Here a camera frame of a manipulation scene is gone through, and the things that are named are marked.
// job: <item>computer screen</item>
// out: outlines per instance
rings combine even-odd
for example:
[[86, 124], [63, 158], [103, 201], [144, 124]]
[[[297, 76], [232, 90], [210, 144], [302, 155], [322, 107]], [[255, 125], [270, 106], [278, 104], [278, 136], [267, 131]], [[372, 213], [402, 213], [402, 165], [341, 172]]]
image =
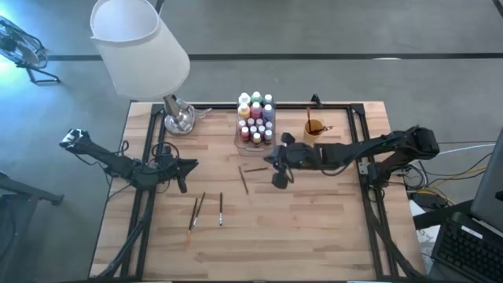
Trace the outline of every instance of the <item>computer screen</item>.
[[503, 232], [503, 129], [471, 207], [479, 220]]

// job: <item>keyboard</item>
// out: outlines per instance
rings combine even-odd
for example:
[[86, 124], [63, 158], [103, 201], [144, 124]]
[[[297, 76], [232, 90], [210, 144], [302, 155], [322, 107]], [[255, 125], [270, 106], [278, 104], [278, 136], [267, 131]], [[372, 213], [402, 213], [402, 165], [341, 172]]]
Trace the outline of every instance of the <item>keyboard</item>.
[[441, 225], [431, 257], [474, 282], [503, 283], [503, 238], [459, 212]]

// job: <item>cup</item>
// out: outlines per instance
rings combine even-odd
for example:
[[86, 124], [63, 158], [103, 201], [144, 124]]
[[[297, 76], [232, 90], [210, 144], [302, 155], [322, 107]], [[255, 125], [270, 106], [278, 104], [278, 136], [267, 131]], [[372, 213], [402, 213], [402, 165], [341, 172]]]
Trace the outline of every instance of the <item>cup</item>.
[[[311, 130], [322, 130], [323, 129], [323, 124], [316, 120], [316, 119], [311, 119]], [[322, 133], [319, 134], [310, 134], [309, 133], [309, 121], [306, 121], [306, 124], [304, 125], [304, 139], [303, 141], [307, 144], [313, 144], [316, 139], [321, 136]]]

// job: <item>desk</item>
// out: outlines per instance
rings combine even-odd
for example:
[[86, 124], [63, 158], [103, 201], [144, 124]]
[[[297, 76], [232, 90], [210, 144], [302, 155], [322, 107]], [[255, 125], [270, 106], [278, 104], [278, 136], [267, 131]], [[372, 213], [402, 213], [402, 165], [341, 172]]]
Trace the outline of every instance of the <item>desk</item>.
[[[371, 138], [388, 134], [384, 103], [365, 102], [364, 106]], [[130, 157], [141, 158], [151, 107], [149, 103], [133, 103], [130, 107], [123, 136], [130, 143]], [[311, 117], [334, 126], [317, 142], [351, 143], [345, 112], [312, 110]], [[355, 165], [337, 177], [294, 171], [295, 184], [289, 184], [286, 190], [270, 183], [272, 168], [245, 173], [250, 190], [246, 195], [237, 166], [246, 169], [268, 164], [260, 157], [237, 153], [233, 143], [235, 119], [235, 111], [214, 110], [196, 122], [191, 134], [166, 135], [165, 140], [179, 148], [181, 158], [197, 158], [200, 164], [186, 179], [188, 193], [181, 194], [177, 182], [171, 182], [169, 190], [155, 199], [143, 279], [375, 279]], [[278, 110], [277, 137], [290, 132], [302, 139], [305, 120], [305, 110]], [[111, 193], [125, 185], [124, 180], [114, 180]], [[203, 192], [204, 205], [190, 246], [185, 249], [194, 199]], [[218, 226], [220, 192], [224, 195], [223, 227]], [[134, 189], [126, 189], [108, 202], [91, 275], [99, 274], [126, 240], [133, 199]], [[400, 185], [387, 187], [384, 201], [394, 242], [414, 267], [424, 272], [405, 190]], [[132, 271], [137, 253], [134, 248]], [[382, 243], [380, 254], [386, 270]]]

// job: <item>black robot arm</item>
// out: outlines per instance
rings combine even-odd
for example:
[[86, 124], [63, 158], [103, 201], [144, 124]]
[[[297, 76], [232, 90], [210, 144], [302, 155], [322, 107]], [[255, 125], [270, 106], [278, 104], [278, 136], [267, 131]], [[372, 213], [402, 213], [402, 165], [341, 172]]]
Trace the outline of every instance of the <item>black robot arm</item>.
[[116, 155], [93, 143], [86, 130], [71, 129], [60, 142], [60, 146], [75, 155], [86, 154], [102, 162], [107, 167], [105, 173], [112, 177], [120, 176], [136, 189], [155, 189], [156, 185], [176, 178], [182, 193], [187, 192], [185, 177], [197, 166], [197, 160], [183, 160], [173, 157], [171, 147], [166, 146], [163, 153], [156, 156], [156, 167], [150, 167], [140, 160], [124, 155]]
[[369, 184], [386, 186], [392, 171], [416, 159], [429, 160], [439, 153], [439, 145], [433, 131], [423, 127], [397, 130], [388, 135], [349, 145], [315, 143], [314, 147], [311, 147], [302, 142], [295, 142], [289, 133], [283, 133], [281, 140], [286, 145], [276, 146], [273, 153], [264, 158], [277, 169], [273, 184], [280, 189], [285, 189], [288, 182], [293, 182], [293, 176], [287, 175], [287, 171], [292, 174], [290, 169], [319, 170], [325, 175], [335, 176], [358, 158], [394, 152], [383, 162], [367, 166]]

